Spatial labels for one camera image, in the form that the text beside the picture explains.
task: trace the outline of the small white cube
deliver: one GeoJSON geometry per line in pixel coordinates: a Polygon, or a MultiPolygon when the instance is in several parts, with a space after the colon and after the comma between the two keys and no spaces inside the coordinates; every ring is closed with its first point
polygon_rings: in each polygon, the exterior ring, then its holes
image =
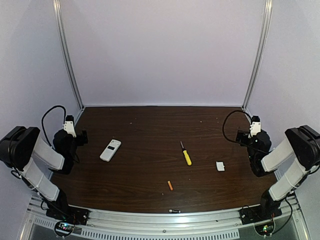
{"type": "Polygon", "coordinates": [[[216,163],[216,169],[219,172],[223,172],[225,170],[225,165],[223,161],[216,161],[215,163],[216,163]]]}

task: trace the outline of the black cable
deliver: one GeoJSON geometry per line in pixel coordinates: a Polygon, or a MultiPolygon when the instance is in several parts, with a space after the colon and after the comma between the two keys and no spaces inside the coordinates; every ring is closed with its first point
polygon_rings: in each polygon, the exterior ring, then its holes
{"type": "Polygon", "coordinates": [[[19,174],[19,172],[17,170],[11,170],[10,172],[15,178],[17,179],[21,179],[21,175],[19,174]]]}
{"type": "Polygon", "coordinates": [[[226,123],[227,123],[228,118],[229,118],[232,114],[234,114],[234,113],[243,113],[243,114],[247,115],[247,116],[250,118],[250,122],[251,122],[251,117],[250,117],[250,115],[249,115],[247,112],[245,112],[245,111],[242,111],[242,110],[234,110],[234,111],[230,112],[230,113],[225,117],[225,119],[224,119],[224,121],[223,121],[223,124],[222,124],[222,134],[223,134],[223,137],[224,137],[227,141],[229,141],[229,142],[231,142],[231,143],[241,144],[242,146],[245,146],[245,147],[250,148],[250,149],[252,149],[252,150],[255,150],[255,151],[257,151],[257,152],[260,152],[260,153],[263,153],[263,154],[269,154],[269,152],[256,149],[256,148],[254,148],[254,147],[252,147],[252,146],[250,146],[250,145],[246,145],[246,144],[240,143],[240,142],[238,142],[238,141],[232,140],[232,139],[230,139],[230,138],[227,137],[227,135],[226,135],[226,133],[225,133],[225,125],[226,125],[226,123]]]}
{"type": "Polygon", "coordinates": [[[281,229],[283,229],[284,227],[285,227],[285,225],[289,222],[289,220],[291,219],[291,217],[292,217],[292,214],[293,214],[293,212],[294,212],[294,210],[293,210],[293,208],[292,208],[292,206],[291,206],[291,204],[290,204],[290,202],[288,202],[288,200],[287,200],[287,197],[285,197],[285,199],[284,199],[285,201],[286,201],[286,203],[289,205],[289,207],[290,207],[290,209],[291,209],[291,213],[290,213],[290,216],[288,217],[288,219],[285,221],[285,223],[278,229],[278,230],[276,230],[275,232],[273,232],[272,233],[272,235],[274,235],[274,234],[276,234],[276,233],[278,233],[281,229]]]}
{"type": "Polygon", "coordinates": [[[241,213],[241,215],[243,215],[243,209],[245,208],[245,207],[247,207],[248,209],[250,209],[250,207],[248,206],[248,205],[244,205],[242,208],[241,208],[241,210],[240,210],[240,213],[241,213]]]}
{"type": "Polygon", "coordinates": [[[63,109],[63,112],[64,112],[64,117],[63,117],[63,124],[65,123],[65,120],[66,120],[66,116],[67,116],[67,110],[64,106],[62,105],[55,105],[53,107],[51,107],[48,111],[45,112],[45,114],[43,115],[42,119],[41,119],[41,125],[42,125],[42,130],[43,130],[43,134],[44,134],[44,137],[47,141],[47,143],[49,144],[50,147],[52,147],[49,139],[48,139],[48,136],[47,136],[47,133],[46,133],[46,130],[45,130],[45,125],[44,125],[44,119],[45,117],[47,116],[48,113],[50,113],[53,109],[56,109],[56,108],[61,108],[63,109]]]}
{"type": "Polygon", "coordinates": [[[318,165],[318,167],[316,168],[316,170],[314,170],[314,171],[312,171],[312,172],[309,172],[308,175],[315,174],[316,172],[318,172],[319,169],[320,169],[320,165],[318,165]]]}
{"type": "Polygon", "coordinates": [[[43,198],[43,201],[45,201],[45,203],[47,204],[47,205],[50,205],[50,206],[52,206],[54,209],[56,209],[57,211],[59,211],[61,214],[63,214],[64,216],[67,216],[67,217],[73,217],[72,215],[70,215],[70,214],[67,214],[67,213],[65,213],[64,211],[62,211],[62,210],[60,210],[59,208],[57,208],[54,204],[52,204],[49,200],[47,200],[47,199],[45,199],[45,198],[43,198]]]}
{"type": "Polygon", "coordinates": [[[45,203],[45,201],[42,200],[41,205],[40,205],[40,208],[41,208],[43,211],[47,211],[49,208],[44,208],[44,203],[45,203]]]}

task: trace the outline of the white wall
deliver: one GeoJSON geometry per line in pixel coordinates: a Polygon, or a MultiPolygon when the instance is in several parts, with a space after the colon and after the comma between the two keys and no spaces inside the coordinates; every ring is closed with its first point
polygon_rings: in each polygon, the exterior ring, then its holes
{"type": "Polygon", "coordinates": [[[62,1],[86,106],[241,106],[265,1],[62,1]]]}
{"type": "MultiPolygon", "coordinates": [[[[44,112],[56,104],[77,115],[52,0],[1,0],[0,22],[0,139],[17,125],[40,127],[44,112]]],[[[50,139],[62,121],[62,111],[48,115],[50,139]]],[[[0,239],[17,239],[30,196],[0,162],[0,239]]]]}
{"type": "MultiPolygon", "coordinates": [[[[320,1],[274,0],[261,68],[248,109],[274,145],[288,128],[320,132],[320,1]]],[[[311,239],[319,239],[320,172],[296,191],[311,239]]]]}

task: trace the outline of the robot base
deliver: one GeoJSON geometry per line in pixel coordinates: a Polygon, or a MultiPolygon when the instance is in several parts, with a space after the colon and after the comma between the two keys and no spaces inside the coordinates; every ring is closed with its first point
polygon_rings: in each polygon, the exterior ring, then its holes
{"type": "MultiPolygon", "coordinates": [[[[76,225],[87,225],[87,221],[88,221],[88,215],[89,215],[89,210],[88,209],[83,209],[83,208],[78,208],[78,207],[73,207],[73,206],[69,206],[68,209],[70,215],[75,215],[75,219],[76,219],[76,225]]],[[[64,219],[62,217],[62,214],[54,209],[48,209],[46,211],[45,214],[47,217],[53,218],[53,219],[57,219],[60,221],[65,221],[68,224],[74,224],[74,219],[73,218],[68,218],[68,219],[64,219]]]]}
{"type": "Polygon", "coordinates": [[[274,214],[275,217],[282,215],[281,209],[276,208],[270,214],[259,214],[261,213],[261,206],[253,206],[250,208],[244,208],[239,211],[242,225],[257,223],[265,220],[270,220],[271,215],[274,214]]]}

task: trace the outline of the white remote control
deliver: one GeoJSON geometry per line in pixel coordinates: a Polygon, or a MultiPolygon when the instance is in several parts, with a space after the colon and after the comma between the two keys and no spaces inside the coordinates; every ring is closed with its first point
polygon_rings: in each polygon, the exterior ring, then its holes
{"type": "Polygon", "coordinates": [[[120,141],[112,139],[108,146],[106,146],[105,150],[101,153],[100,158],[103,161],[109,162],[118,150],[118,148],[120,147],[120,145],[120,141]]]}

